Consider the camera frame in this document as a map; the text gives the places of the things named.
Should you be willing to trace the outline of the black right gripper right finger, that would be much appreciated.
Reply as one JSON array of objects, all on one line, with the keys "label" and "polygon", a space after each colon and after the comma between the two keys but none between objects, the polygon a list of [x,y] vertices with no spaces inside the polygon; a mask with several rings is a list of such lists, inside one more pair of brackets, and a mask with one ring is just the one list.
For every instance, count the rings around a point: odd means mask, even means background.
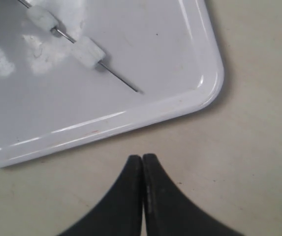
[{"label": "black right gripper right finger", "polygon": [[154,154],[143,155],[145,220],[149,236],[240,236],[195,205]]}]

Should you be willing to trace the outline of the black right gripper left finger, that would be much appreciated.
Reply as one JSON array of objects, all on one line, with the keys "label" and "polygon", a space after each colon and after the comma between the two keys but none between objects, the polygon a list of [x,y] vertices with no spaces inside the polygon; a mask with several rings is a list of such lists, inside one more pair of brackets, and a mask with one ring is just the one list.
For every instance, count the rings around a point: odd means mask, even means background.
[{"label": "black right gripper left finger", "polygon": [[120,175],[98,204],[62,236],[139,236],[143,214],[143,164],[128,157]]}]

